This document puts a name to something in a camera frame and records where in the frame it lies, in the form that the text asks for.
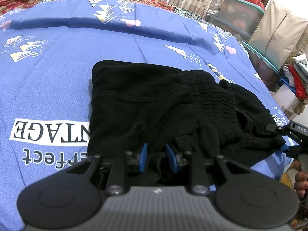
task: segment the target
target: blue bedsheet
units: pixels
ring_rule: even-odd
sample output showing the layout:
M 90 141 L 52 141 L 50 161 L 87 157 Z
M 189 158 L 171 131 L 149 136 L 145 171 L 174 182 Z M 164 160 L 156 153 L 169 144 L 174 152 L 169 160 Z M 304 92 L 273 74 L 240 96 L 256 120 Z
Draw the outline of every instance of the blue bedsheet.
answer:
M 25 186 L 87 157 L 98 61 L 205 70 L 249 89 L 278 125 L 288 123 L 235 38 L 169 11 L 63 0 L 12 10 L 0 24 L 0 230 L 23 227 L 16 199 Z M 280 178 L 288 163 L 277 151 L 253 168 Z

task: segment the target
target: black pants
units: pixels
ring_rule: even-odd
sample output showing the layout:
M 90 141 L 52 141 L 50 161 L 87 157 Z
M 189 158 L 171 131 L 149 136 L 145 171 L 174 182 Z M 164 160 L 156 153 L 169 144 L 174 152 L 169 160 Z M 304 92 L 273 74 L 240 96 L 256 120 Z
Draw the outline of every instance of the black pants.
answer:
M 105 60 L 93 67 L 92 83 L 89 155 L 112 158 L 147 143 L 155 160 L 172 142 L 179 151 L 252 166 L 284 144 L 265 131 L 275 121 L 253 93 L 217 84 L 205 71 Z

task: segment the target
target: finger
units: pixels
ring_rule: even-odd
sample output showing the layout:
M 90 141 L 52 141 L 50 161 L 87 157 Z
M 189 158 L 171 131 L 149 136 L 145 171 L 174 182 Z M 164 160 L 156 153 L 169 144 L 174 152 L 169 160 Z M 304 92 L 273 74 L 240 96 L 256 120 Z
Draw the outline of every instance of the finger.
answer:
M 301 163 L 300 163 L 298 160 L 294 160 L 294 168 L 295 168 L 297 171 L 300 171 L 300 170 L 301 170 Z
M 300 189 L 308 189 L 308 181 L 298 181 L 294 183 L 294 189 L 300 190 Z
M 306 172 L 297 172 L 295 175 L 295 181 L 307 181 L 308 180 L 308 173 Z
M 298 195 L 298 197 L 303 197 L 305 194 L 305 190 L 296 190 L 296 194 Z

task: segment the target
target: teal lid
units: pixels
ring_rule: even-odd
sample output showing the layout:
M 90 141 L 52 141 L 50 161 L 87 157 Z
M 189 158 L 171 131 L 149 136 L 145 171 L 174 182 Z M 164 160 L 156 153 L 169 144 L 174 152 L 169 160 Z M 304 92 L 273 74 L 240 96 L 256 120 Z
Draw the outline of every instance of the teal lid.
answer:
M 262 61 L 264 61 L 276 74 L 279 75 L 279 70 L 263 55 L 261 55 L 258 51 L 256 51 L 252 46 L 248 45 L 246 42 L 242 41 L 242 44 L 248 48 L 251 52 L 253 52 L 256 56 L 258 56 Z
M 265 14 L 265 11 L 260 6 L 258 6 L 258 5 L 255 5 L 255 4 L 251 3 L 251 2 L 247 2 L 247 1 L 244 1 L 244 0 L 236 0 L 236 1 L 239 1 L 239 2 L 242 2 L 242 3 L 246 3 L 249 6 L 253 6 L 256 9 L 258 9 L 263 15 Z

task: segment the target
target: pink heart print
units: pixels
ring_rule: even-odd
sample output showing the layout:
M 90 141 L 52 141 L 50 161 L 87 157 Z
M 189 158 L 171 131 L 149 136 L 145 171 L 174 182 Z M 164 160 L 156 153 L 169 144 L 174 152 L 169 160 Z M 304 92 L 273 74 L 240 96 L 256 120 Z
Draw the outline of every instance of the pink heart print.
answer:
M 231 55 L 236 54 L 236 49 L 229 47 L 229 46 L 226 46 L 226 49 L 230 52 Z
M 128 27 L 132 27 L 134 25 L 139 27 L 140 24 L 141 24 L 141 21 L 139 21 L 139 20 L 127 20 L 127 19 L 120 19 L 120 20 L 124 21 Z
M 9 28 L 10 27 L 10 23 L 11 23 L 11 20 L 3 22 L 0 25 L 0 28 L 2 28 L 2 31 L 5 31 L 7 28 Z

